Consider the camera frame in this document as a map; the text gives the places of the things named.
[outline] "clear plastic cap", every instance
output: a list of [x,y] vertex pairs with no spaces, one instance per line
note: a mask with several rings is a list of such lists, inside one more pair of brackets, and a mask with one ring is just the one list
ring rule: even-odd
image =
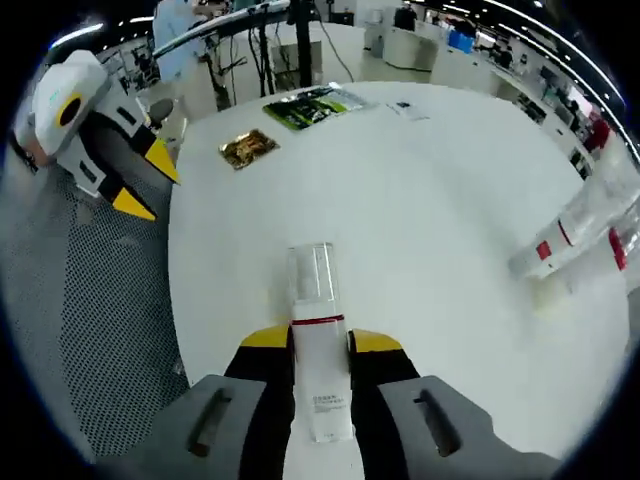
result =
[[290,248],[289,286],[293,303],[337,300],[333,245],[318,243]]
[[640,200],[613,223],[626,257],[638,257],[640,252]]
[[640,197],[640,174],[626,150],[613,143],[559,215],[573,245],[606,231]]

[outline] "black pole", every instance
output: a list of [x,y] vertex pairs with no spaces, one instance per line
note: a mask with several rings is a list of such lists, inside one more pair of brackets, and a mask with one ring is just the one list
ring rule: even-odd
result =
[[309,40],[309,0],[291,0],[289,25],[296,24],[300,86],[311,86],[311,41]]
[[330,23],[333,23],[333,2],[334,0],[327,0],[327,10],[329,10],[328,15],[329,15],[329,19],[327,20]]

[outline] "gold packet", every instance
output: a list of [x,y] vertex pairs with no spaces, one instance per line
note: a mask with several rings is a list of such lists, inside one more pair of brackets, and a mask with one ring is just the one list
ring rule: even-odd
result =
[[253,129],[232,142],[220,145],[220,153],[235,170],[242,170],[276,148],[280,148],[280,145],[260,130]]

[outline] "white bottle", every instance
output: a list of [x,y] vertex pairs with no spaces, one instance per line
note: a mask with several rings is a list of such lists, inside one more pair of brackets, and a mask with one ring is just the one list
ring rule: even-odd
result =
[[597,164],[560,214],[509,260],[516,279],[545,278],[607,235],[640,196],[640,174],[627,155],[611,152]]
[[351,377],[332,245],[290,249],[289,282],[296,402],[314,441],[351,439]]
[[639,245],[640,203],[636,202],[581,255],[547,277],[532,280],[534,308],[543,312],[616,272],[623,272],[629,281],[627,266],[637,258]]

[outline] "blue object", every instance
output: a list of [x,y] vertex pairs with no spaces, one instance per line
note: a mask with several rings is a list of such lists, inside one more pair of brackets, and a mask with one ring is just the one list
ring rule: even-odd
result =
[[450,47],[462,50],[464,53],[471,53],[471,50],[473,50],[474,40],[475,39],[473,37],[467,37],[460,32],[452,30],[451,33],[449,33],[448,43]]

